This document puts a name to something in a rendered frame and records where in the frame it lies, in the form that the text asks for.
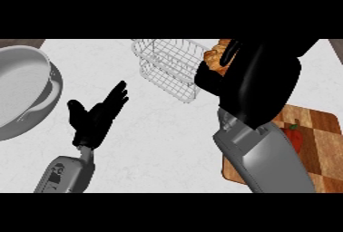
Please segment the red bell pepper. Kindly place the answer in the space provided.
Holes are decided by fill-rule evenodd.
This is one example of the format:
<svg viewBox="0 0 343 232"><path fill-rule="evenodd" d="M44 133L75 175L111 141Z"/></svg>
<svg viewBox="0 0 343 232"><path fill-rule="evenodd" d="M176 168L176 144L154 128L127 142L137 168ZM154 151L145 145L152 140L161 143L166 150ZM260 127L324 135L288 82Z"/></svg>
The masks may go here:
<svg viewBox="0 0 343 232"><path fill-rule="evenodd" d="M288 128L282 128L281 130L287 135L287 138L293 144L296 153L300 153L303 146L303 134L302 131L299 130L299 125L293 124Z"/></svg>

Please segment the checkered wooden cutting board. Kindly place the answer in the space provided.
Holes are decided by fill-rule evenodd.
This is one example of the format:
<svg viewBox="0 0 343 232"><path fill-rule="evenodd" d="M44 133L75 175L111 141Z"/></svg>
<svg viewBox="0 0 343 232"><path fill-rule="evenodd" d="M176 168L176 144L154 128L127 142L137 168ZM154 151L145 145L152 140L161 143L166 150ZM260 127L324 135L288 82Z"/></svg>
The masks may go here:
<svg viewBox="0 0 343 232"><path fill-rule="evenodd" d="M287 105L272 122L279 129L288 128L293 124L299 125L303 146L297 156L305 165L315 192L343 192L343 132L336 115ZM222 176L248 186L223 155Z"/></svg>

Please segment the grey metal pan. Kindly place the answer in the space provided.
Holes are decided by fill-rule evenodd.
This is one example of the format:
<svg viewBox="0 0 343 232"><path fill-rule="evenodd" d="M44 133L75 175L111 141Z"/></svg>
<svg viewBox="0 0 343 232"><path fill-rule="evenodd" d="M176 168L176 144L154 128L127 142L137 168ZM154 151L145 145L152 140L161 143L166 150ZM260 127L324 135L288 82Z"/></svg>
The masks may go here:
<svg viewBox="0 0 343 232"><path fill-rule="evenodd" d="M37 48L0 48L0 141L21 136L47 118L62 89L61 72Z"/></svg>

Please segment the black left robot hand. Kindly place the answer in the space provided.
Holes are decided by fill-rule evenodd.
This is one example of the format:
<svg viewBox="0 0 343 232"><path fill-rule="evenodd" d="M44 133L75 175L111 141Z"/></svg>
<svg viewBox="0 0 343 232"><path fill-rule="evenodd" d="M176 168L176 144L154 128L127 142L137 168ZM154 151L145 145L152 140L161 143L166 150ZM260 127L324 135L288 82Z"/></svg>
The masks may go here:
<svg viewBox="0 0 343 232"><path fill-rule="evenodd" d="M69 125L75 130L72 139L75 147L86 146L95 150L100 146L112 121L129 101L126 86L126 81L120 81L105 100L96 103L89 111L77 100L68 101Z"/></svg>

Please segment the golden brown croissant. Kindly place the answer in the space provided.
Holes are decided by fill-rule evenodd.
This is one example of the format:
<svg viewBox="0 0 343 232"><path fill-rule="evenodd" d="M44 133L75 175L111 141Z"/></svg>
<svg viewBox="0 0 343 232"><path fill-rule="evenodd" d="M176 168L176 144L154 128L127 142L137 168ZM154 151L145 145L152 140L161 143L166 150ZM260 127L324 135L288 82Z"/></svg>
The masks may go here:
<svg viewBox="0 0 343 232"><path fill-rule="evenodd" d="M217 44L204 53L204 61L207 63L207 67L211 71L217 72L220 76L225 75L231 66L231 64L226 64L225 66L220 65L222 54L229 43L231 39L220 39Z"/></svg>

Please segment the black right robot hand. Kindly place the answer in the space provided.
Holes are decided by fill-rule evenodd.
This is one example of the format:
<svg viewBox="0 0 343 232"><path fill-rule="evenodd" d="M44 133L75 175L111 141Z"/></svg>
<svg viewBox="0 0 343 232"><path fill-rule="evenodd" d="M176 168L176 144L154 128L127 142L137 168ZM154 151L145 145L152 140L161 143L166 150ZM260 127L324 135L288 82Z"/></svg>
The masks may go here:
<svg viewBox="0 0 343 232"><path fill-rule="evenodd" d="M293 94L306 54L318 38L232 39L220 56L225 75L201 62L197 86L220 97L220 108L256 130L278 116Z"/></svg>

